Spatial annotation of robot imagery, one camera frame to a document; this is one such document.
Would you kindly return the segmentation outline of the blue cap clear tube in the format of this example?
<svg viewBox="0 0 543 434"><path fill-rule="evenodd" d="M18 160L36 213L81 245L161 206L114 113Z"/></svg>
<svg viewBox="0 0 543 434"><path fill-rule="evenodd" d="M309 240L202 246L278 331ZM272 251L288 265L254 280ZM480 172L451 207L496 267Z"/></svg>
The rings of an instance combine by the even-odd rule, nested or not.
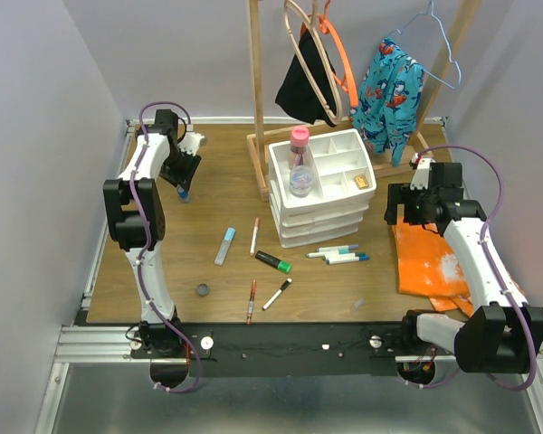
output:
<svg viewBox="0 0 543 434"><path fill-rule="evenodd" d="M231 244L233 242L234 235L235 235L235 228L229 227L224 234L220 248L217 251L217 254L214 258L215 265L222 266L224 264L228 250L230 249Z"/></svg>

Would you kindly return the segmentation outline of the pink cap white marker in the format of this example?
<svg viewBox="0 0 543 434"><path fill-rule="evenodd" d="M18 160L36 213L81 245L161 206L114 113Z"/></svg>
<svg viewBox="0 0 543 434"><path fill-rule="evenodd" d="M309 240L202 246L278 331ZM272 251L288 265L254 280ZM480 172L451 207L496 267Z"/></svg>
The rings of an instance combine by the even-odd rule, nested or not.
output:
<svg viewBox="0 0 543 434"><path fill-rule="evenodd" d="M250 250L249 250L249 254L252 257L256 253L257 239L258 239L260 224L261 224L261 219L259 217L256 217L255 220L254 220L254 225L253 225L253 229L252 229L252 237L251 237Z"/></svg>

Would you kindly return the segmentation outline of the black green highlighter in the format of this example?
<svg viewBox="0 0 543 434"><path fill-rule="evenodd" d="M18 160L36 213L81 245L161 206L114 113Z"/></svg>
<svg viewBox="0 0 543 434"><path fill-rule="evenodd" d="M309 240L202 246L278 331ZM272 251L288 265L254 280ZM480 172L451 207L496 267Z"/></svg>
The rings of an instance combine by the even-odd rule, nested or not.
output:
<svg viewBox="0 0 543 434"><path fill-rule="evenodd" d="M266 265L269 265L271 267L273 267L274 269L277 269L278 271L282 272L282 273L285 273L285 274L288 274L290 271L291 271L291 264L282 260L282 259L278 259L274 256L272 256L271 254L268 254L266 252L263 252L261 250L258 250L254 257L265 263Z"/></svg>

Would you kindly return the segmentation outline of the small dark round tin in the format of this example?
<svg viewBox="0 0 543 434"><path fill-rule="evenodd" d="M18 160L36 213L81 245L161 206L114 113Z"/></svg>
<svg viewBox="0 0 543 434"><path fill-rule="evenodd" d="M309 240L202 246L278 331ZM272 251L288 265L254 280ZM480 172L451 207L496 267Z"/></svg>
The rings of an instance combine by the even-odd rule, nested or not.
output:
<svg viewBox="0 0 543 434"><path fill-rule="evenodd" d="M206 285L205 283L202 283L202 284L199 284L197 287L196 287L196 294L199 296L199 297L206 297L210 294L210 288L208 285Z"/></svg>

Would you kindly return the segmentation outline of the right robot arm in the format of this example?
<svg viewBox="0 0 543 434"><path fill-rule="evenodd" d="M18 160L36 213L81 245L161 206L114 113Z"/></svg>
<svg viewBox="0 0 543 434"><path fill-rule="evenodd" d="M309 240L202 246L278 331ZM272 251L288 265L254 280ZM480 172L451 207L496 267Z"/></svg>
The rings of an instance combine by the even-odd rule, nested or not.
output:
<svg viewBox="0 0 543 434"><path fill-rule="evenodd" d="M433 344L453 354L465 373L525 374L533 377L543 344L543 308L533 307L510 278L492 242L490 219L479 202L467 199L462 166L415 155L411 182L390 184L385 220L435 225L470 291L473 315L465 322L443 314L409 311L398 332L400 347L419 354Z"/></svg>

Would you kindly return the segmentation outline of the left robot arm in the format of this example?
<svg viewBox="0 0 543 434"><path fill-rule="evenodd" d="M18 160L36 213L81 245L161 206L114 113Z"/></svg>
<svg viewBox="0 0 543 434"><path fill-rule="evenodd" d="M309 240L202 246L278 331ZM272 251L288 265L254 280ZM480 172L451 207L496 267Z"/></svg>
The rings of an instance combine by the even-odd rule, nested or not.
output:
<svg viewBox="0 0 543 434"><path fill-rule="evenodd" d="M129 261L141 303L138 336L131 342L143 351L171 357L189 353L191 345L178 330L176 305L163 270L161 244L167 223L157 180L167 181L182 200L188 200L206 137L190 130L187 112L181 118L172 110L182 109L181 105L150 103L139 116L151 108L156 110L153 122L139 122L131 159L118 177L104 182L102 192L110 237Z"/></svg>

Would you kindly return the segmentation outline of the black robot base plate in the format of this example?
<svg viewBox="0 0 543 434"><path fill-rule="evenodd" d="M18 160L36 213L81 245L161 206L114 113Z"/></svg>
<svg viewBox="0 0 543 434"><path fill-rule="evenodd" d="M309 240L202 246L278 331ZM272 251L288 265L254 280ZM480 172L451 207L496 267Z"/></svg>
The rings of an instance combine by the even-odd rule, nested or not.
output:
<svg viewBox="0 0 543 434"><path fill-rule="evenodd" d="M173 332L142 323L126 336L152 380L188 386L199 379L324 375L423 376L454 357L402 336L398 321L338 323L186 323Z"/></svg>

